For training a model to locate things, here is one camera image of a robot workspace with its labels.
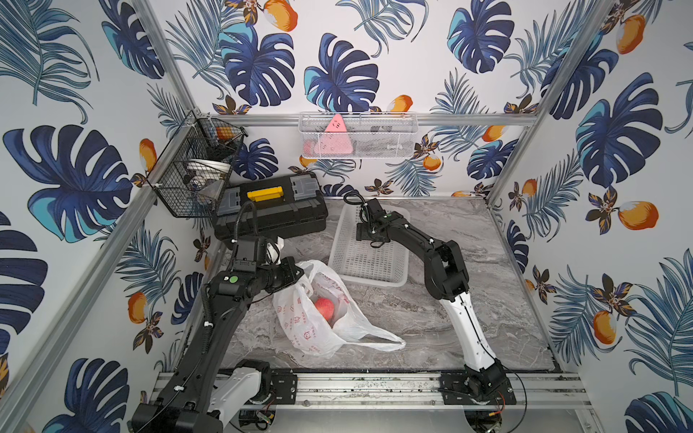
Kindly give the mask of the white printed plastic bag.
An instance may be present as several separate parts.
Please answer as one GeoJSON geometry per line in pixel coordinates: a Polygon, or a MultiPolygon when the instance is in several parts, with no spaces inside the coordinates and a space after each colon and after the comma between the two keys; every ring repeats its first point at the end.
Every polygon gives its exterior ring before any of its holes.
{"type": "Polygon", "coordinates": [[[325,358],[333,357],[343,346],[380,352],[405,348],[402,338],[368,320],[346,283],[328,265],[310,260],[298,266],[304,275],[273,296],[279,326],[295,348],[325,358]]]}

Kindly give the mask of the pink peach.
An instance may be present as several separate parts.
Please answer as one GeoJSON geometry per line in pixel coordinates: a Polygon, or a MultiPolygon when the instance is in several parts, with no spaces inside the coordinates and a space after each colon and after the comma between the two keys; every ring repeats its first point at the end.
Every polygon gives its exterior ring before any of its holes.
{"type": "Polygon", "coordinates": [[[331,299],[317,298],[316,301],[314,301],[314,306],[323,319],[332,327],[337,312],[335,303],[331,299]]]}

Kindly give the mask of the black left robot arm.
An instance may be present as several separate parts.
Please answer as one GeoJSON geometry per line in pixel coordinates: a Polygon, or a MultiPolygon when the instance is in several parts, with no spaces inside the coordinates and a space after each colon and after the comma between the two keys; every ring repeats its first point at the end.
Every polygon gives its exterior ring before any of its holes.
{"type": "Polygon", "coordinates": [[[254,297],[288,288],[303,268],[292,257],[278,264],[254,265],[250,272],[226,270],[200,292],[204,321],[168,384],[132,418],[136,432],[221,432],[232,413],[212,407],[214,383],[225,351],[254,297]]]}

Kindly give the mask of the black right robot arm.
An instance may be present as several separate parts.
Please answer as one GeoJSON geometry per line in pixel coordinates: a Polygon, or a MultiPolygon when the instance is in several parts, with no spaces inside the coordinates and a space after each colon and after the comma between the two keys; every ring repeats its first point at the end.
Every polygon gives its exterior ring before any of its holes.
{"type": "Polygon", "coordinates": [[[465,362],[462,384],[445,386],[443,395],[466,397],[477,404],[495,400],[515,404],[505,368],[489,346],[474,311],[469,273],[459,245],[427,235],[402,214],[382,209],[376,200],[361,207],[356,238],[375,247],[397,243],[422,261],[425,288],[446,310],[465,362]]]}

